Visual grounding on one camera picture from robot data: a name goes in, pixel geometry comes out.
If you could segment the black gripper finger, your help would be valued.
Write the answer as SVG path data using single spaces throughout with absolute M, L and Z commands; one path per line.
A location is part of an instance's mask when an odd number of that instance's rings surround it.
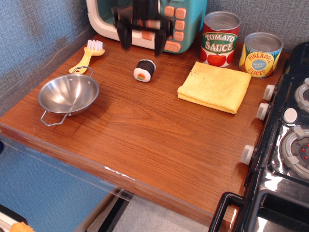
M 117 33 L 121 46 L 128 50 L 132 45 L 132 28 L 124 23 L 118 22 Z
M 168 29 L 163 28 L 155 31 L 155 38 L 154 38 L 155 56 L 160 56 L 162 54 L 168 36 L 169 36 Z

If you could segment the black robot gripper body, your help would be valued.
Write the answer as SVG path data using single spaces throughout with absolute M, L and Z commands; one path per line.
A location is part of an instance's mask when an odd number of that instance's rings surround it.
M 164 17 L 159 12 L 157 0 L 134 0 L 129 7 L 112 8 L 115 27 L 118 31 L 129 33 L 132 30 L 173 31 L 172 20 Z

